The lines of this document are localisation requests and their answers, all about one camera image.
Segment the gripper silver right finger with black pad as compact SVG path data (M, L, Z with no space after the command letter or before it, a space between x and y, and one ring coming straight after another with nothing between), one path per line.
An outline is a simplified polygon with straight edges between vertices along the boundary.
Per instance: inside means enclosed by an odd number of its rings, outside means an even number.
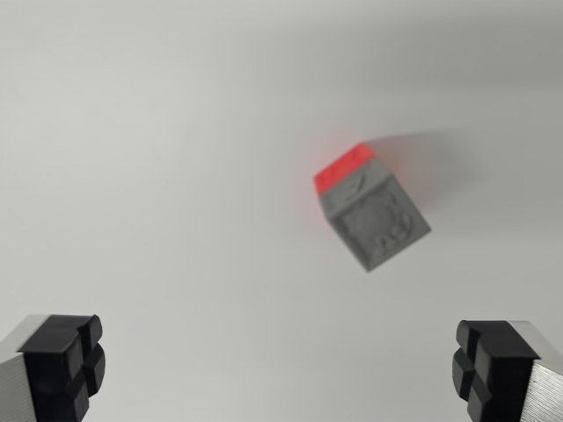
M561 421L562 352L528 321L462 320L452 380L473 421Z

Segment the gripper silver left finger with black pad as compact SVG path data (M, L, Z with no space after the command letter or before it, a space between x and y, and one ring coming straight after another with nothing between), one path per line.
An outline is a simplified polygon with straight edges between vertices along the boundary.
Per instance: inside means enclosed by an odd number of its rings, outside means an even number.
M29 315L1 340L1 420L84 419L106 371L96 315Z

